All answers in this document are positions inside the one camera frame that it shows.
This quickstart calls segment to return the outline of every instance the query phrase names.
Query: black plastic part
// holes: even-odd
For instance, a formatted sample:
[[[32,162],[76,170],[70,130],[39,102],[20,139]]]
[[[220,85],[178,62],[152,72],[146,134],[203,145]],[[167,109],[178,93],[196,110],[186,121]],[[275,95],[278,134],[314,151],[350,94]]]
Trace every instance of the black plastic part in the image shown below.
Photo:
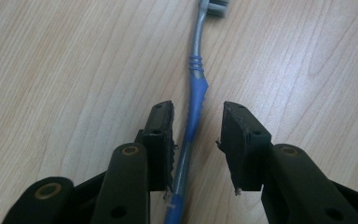
[[[266,164],[262,200],[270,223],[358,223],[356,210],[302,149],[275,145]]]
[[[63,223],[90,223],[105,174],[106,172],[96,175],[75,187],[71,200],[62,214]]]
[[[113,152],[91,223],[149,223],[146,148],[125,144]]]
[[[348,203],[350,203],[353,207],[358,207],[358,192],[353,189],[349,189],[345,186],[342,186],[334,181],[331,181],[334,187],[347,199]]]
[[[271,134],[245,106],[225,102],[220,141],[234,188],[260,191]]]
[[[173,103],[166,101],[154,105],[142,137],[135,142],[147,148],[150,169],[150,191],[172,190],[174,142],[172,140]]]
[[[59,223],[73,190],[74,185],[67,178],[37,181],[12,206],[3,223]]]

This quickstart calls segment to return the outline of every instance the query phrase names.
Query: toothbrush handle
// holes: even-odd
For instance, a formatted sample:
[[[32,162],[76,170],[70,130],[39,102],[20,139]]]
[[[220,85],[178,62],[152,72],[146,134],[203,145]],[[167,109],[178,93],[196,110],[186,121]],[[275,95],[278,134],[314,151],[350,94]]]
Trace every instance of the toothbrush handle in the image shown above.
[[[191,148],[199,125],[202,103],[205,100],[205,93],[207,90],[208,83],[205,77],[196,78],[190,75],[191,93],[185,139],[183,141],[183,147],[177,165],[173,182],[173,196],[167,209],[165,224],[178,224],[182,217],[188,169],[190,166]]]
[[[193,143],[199,125],[202,103],[208,90],[208,83],[205,77],[196,78],[190,76],[190,105],[188,108],[188,119],[186,125],[185,140]]]

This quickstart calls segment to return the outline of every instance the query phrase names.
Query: gray toothbrush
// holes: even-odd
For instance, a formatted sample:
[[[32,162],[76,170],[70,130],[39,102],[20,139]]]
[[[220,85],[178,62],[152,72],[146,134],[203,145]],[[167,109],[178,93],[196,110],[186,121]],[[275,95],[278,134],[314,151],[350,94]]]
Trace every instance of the gray toothbrush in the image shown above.
[[[200,56],[202,28],[207,14],[224,17],[228,0],[200,0],[199,15],[194,29],[193,46],[189,58],[190,71],[190,104],[186,124],[185,138],[182,144],[179,162],[173,180],[173,196],[167,208],[166,224],[180,223],[184,209],[187,176],[190,164],[191,148],[199,126],[202,103],[208,89]]]

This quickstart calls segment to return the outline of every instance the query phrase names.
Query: table surface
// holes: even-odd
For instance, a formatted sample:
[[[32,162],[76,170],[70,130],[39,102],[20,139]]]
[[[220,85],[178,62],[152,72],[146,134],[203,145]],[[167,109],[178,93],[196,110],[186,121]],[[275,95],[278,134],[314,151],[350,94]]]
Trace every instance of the table surface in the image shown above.
[[[104,171],[152,105],[173,101],[181,142],[196,10],[194,0],[0,1],[0,222],[37,180],[77,185]],[[204,28],[210,89],[184,223],[267,223],[260,193],[234,195],[214,143],[225,101],[358,189],[358,0],[233,0]],[[161,223],[162,193],[151,205]]]

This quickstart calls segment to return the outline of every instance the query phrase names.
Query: toothbrush head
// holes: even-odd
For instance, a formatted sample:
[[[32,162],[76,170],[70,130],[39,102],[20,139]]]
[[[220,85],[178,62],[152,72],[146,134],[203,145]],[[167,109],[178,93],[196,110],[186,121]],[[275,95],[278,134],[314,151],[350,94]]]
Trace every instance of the toothbrush head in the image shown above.
[[[210,0],[208,14],[216,17],[225,17],[229,0]]]

